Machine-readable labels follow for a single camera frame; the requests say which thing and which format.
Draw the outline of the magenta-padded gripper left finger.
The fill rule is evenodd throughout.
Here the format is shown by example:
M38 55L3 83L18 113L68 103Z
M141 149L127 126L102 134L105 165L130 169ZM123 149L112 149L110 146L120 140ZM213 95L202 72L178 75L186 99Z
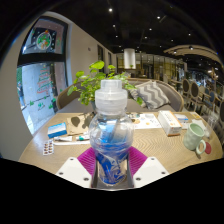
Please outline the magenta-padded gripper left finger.
M81 187L92 188L96 171L94 150L89 148L78 157L69 157L56 175Z

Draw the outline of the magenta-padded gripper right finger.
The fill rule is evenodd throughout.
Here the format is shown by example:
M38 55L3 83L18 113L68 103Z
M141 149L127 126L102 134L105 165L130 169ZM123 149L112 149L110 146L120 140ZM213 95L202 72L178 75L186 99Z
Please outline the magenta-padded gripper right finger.
M140 188L157 181L169 172L156 157L147 157L131 147L127 160L127 181L130 188Z

